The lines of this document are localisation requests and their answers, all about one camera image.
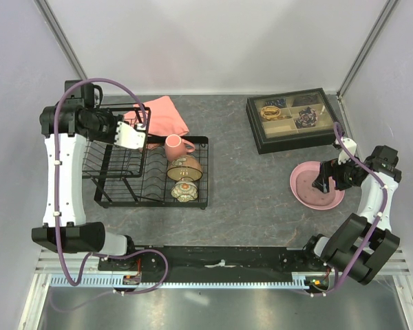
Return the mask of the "speckled ceramic plate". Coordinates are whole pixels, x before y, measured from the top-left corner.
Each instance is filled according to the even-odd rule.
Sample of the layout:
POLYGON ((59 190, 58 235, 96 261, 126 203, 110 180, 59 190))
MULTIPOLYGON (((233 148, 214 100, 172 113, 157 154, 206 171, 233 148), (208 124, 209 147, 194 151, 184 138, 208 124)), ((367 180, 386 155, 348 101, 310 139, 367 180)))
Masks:
POLYGON ((323 193, 313 187, 313 182, 316 180, 318 174, 315 170, 306 170, 298 174, 296 179, 297 195, 302 201, 312 206, 327 206, 335 200, 335 182, 330 178, 329 192, 323 193))

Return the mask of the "pink plate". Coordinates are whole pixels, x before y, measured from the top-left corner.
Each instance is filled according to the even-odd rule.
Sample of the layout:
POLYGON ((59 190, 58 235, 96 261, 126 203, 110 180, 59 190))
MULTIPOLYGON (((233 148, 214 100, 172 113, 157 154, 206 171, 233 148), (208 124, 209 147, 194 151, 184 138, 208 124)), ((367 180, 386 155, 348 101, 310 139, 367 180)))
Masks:
POLYGON ((317 171, 319 173, 320 170, 320 162, 316 162, 316 161, 308 161, 308 162, 303 162, 299 165, 297 165, 294 170, 292 171, 291 175, 290 175, 290 188, 294 194, 294 196, 305 206, 312 208, 314 210, 330 210, 336 206, 338 206, 341 201, 344 198, 344 191, 340 191, 340 190, 336 190, 336 197, 335 200, 330 203, 327 206, 312 206, 310 204, 305 203, 304 201, 302 201, 298 195, 297 195, 297 191, 296 191, 296 179, 298 174, 302 173, 303 171, 317 171))

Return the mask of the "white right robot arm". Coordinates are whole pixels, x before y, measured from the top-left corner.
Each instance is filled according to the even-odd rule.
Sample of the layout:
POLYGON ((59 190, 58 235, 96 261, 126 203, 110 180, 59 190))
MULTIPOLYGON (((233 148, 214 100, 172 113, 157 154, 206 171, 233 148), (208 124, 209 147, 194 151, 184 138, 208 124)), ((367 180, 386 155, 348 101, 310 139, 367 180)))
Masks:
POLYGON ((392 233, 390 209, 402 172, 397 169, 397 151, 376 146, 364 162, 337 159, 322 162, 313 187, 322 193, 352 187, 361 189, 358 210, 352 213, 330 237, 312 236, 301 253, 303 266, 318 270, 325 263, 367 285, 399 247, 400 238, 392 233))

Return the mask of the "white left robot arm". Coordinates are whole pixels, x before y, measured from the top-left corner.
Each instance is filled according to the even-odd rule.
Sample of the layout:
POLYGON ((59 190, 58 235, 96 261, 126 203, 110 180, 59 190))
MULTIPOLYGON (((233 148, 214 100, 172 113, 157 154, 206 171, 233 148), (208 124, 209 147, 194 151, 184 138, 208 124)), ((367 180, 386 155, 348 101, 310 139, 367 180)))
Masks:
POLYGON ((122 270, 131 270, 137 253, 129 239, 112 234, 101 222, 88 222, 83 207, 83 161, 90 142, 141 150, 147 139, 147 112, 140 105, 138 124, 101 107, 95 94, 99 83, 127 88, 107 78, 68 80, 65 93, 54 105, 45 107, 39 122, 47 151, 48 189, 42 225, 32 229, 32 240, 58 254, 90 252, 114 255, 122 270))

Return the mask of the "pink folded cloth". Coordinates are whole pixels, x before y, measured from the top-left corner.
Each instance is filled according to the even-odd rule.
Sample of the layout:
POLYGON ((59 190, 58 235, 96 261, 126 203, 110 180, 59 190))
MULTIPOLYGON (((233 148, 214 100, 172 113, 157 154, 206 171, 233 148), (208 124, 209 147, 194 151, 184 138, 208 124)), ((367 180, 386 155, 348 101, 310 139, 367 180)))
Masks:
POLYGON ((176 134, 180 137, 189 133, 189 128, 182 119, 169 96, 163 96, 144 103, 151 110, 149 134, 166 138, 176 134))

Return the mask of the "black compartment display box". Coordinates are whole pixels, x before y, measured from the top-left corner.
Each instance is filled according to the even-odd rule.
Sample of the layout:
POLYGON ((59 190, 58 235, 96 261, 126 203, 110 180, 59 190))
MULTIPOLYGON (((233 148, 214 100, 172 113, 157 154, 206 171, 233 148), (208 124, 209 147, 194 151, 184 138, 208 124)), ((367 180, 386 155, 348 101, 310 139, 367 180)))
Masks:
POLYGON ((340 121, 322 88, 249 97, 246 114, 260 155, 330 145, 335 141, 334 123, 340 121), (287 107, 265 105, 276 98, 284 98, 287 107), (295 121, 306 107, 317 112, 317 124, 298 129, 295 121))

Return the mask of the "dark floral fabric rosette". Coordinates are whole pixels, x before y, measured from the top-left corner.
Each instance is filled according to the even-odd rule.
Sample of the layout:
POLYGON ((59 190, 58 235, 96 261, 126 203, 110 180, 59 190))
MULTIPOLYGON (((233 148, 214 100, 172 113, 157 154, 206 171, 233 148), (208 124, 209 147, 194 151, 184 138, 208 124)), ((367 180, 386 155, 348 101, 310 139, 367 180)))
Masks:
POLYGON ((317 112, 311 107, 306 107, 299 112, 295 125, 298 129, 312 128, 316 126, 317 121, 317 112))

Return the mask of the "pink ceramic mug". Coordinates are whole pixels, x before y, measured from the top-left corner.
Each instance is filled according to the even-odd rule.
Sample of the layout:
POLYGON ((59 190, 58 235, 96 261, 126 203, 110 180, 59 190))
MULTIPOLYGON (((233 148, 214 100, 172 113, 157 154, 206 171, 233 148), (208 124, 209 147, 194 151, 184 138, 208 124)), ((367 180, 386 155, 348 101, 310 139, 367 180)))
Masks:
POLYGON ((170 162, 194 151, 195 145, 179 135, 171 134, 165 139, 165 155, 170 162))

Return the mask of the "blue patterned fabric roll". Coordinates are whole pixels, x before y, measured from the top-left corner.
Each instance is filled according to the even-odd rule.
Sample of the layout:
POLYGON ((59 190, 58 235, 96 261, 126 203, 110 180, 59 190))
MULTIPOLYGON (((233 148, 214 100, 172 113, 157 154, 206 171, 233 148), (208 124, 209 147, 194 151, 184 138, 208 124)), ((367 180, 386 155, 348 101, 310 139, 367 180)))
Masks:
POLYGON ((278 107, 280 109, 287 107, 286 100, 284 98, 276 98, 276 99, 267 100, 265 102, 265 105, 272 106, 272 107, 278 107))

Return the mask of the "brown floral bowl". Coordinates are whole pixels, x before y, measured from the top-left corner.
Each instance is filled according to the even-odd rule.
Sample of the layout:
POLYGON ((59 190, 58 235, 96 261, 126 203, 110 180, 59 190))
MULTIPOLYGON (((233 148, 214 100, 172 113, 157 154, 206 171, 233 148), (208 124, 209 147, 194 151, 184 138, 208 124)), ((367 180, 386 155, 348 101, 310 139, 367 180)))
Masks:
POLYGON ((181 180, 195 182, 202 178, 203 170, 196 158, 183 155, 169 163, 167 176, 176 182, 181 180))

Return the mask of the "small white patterned bowl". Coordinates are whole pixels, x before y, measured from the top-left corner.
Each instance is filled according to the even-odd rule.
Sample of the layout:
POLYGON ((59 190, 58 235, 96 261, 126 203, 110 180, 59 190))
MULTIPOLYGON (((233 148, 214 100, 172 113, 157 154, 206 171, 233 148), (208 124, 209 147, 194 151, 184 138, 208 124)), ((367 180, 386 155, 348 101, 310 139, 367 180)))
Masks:
POLYGON ((182 203, 194 201, 198 198, 198 188, 191 181, 179 181, 172 188, 171 196, 182 203))

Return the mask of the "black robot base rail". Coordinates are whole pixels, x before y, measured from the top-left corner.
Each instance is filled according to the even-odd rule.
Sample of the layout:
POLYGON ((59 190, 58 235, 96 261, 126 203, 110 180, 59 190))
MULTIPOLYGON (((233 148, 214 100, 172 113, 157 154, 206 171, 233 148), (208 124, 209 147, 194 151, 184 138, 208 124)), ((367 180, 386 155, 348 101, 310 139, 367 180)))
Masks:
POLYGON ((145 252, 127 260, 99 261, 98 270, 139 271, 142 282, 157 282, 165 265, 166 283, 225 284, 290 282, 293 273, 325 276, 327 267, 301 247, 257 246, 149 246, 145 252))

